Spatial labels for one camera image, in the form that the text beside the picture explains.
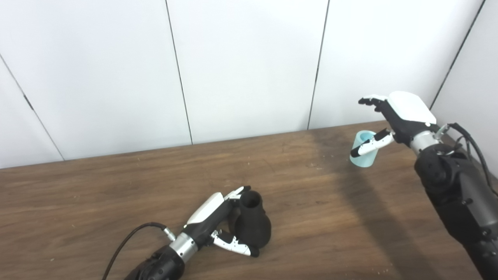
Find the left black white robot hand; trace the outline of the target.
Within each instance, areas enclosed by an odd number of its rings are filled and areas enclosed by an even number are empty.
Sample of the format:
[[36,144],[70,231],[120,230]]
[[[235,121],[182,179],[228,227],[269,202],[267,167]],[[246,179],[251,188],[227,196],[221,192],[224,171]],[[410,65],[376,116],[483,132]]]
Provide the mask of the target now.
[[242,194],[251,190],[249,185],[240,186],[227,195],[216,192],[211,195],[188,219],[178,239],[184,240],[187,249],[177,253],[186,262],[194,253],[203,247],[211,245],[229,250],[245,256],[259,257],[260,251],[254,246],[243,243],[230,232],[218,230],[219,224],[224,221],[235,207],[240,205]]

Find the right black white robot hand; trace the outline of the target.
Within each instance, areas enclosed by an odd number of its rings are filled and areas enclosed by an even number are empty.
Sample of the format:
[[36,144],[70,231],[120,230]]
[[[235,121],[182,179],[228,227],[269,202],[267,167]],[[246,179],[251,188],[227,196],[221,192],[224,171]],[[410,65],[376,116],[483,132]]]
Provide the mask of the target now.
[[406,145],[416,155],[440,143],[436,138],[439,130],[436,117],[416,94],[405,91],[394,91],[388,96],[371,94],[362,97],[358,103],[374,106],[375,111],[384,116],[390,127],[353,148],[350,152],[353,158],[381,149],[392,142]]

